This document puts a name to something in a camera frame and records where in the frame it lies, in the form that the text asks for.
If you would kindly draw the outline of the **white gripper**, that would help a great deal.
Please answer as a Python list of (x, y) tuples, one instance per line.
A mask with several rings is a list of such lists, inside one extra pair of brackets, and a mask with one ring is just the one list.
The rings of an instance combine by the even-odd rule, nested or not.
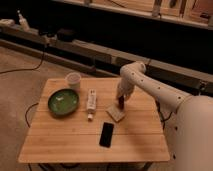
[(130, 99), (131, 94), (134, 91), (134, 85), (125, 79), (121, 79), (117, 86), (116, 100), (121, 99), (124, 96), (124, 100)]

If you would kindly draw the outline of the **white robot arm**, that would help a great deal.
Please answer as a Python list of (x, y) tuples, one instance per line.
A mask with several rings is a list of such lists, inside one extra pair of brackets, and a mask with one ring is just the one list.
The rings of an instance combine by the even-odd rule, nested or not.
[(117, 98), (144, 90), (177, 115), (173, 171), (213, 171), (213, 97), (192, 95), (145, 75), (142, 61), (120, 69)]

